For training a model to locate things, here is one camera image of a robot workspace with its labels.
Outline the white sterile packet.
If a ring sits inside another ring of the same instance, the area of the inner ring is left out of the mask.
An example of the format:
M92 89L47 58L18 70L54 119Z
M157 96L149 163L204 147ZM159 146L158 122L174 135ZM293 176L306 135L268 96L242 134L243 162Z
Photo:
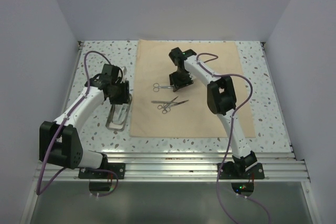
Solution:
M113 105L109 114L109 124L121 125L126 120L128 114L129 105Z

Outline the steel forceps with rings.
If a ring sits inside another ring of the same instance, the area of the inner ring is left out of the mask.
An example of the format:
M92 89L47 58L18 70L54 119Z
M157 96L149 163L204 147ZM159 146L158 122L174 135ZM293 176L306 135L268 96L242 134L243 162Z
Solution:
M173 98L171 101L155 101L155 103L158 104L157 108L159 110L162 110L162 109L166 109L168 108L169 105L175 103L175 100L177 99L178 97L175 97Z

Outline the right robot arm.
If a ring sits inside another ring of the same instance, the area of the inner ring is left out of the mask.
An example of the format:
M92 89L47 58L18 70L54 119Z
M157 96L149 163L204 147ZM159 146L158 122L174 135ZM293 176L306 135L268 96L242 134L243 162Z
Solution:
M169 75L170 85L176 92L192 85L192 76L194 76L206 87L207 106L221 121L229 137L228 146L232 150L233 161L220 169L240 178L246 178L257 165L257 158L245 138L237 111L251 98L252 84L240 74L217 73L199 59L202 55L203 53L197 54L191 49L187 51L182 51L180 48L172 49L169 58L177 66L177 70ZM237 97L232 77L244 79L250 87L248 98L240 105L236 104Z

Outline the steel scalpel handle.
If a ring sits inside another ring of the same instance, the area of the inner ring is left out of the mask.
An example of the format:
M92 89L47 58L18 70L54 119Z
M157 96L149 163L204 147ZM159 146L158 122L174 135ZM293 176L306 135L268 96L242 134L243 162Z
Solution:
M171 101L158 101L158 100L153 100L151 101L151 103L154 103L154 104L170 104L172 103Z

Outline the steel tweezers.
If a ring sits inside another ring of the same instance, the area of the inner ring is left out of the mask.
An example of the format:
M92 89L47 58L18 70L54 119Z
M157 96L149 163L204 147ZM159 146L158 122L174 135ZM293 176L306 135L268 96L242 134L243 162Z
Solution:
M112 118L113 123L122 124L127 116L128 108L128 104L115 105Z

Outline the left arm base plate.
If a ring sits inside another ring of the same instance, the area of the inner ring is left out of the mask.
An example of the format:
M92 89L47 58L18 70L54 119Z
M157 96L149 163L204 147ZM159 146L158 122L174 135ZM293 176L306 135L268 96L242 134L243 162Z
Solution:
M102 168L82 168L79 171L79 179L124 179L126 171L125 163L107 163Z

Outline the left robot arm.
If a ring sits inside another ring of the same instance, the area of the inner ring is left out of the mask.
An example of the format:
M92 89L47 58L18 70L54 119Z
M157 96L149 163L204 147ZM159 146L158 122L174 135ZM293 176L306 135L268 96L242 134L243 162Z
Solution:
M102 72L86 81L75 102L52 122L39 128L39 160L69 169L90 168L97 178L109 172L106 156L84 149L80 130L94 110L109 100L111 105L130 103L129 81L124 79L126 67L103 65Z

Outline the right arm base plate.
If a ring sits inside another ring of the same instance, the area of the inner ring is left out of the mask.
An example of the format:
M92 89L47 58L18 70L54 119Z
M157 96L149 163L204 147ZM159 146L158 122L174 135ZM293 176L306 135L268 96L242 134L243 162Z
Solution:
M265 179L262 163L256 163L244 172L234 162L225 162L222 166L218 163L217 171L219 171L219 180Z

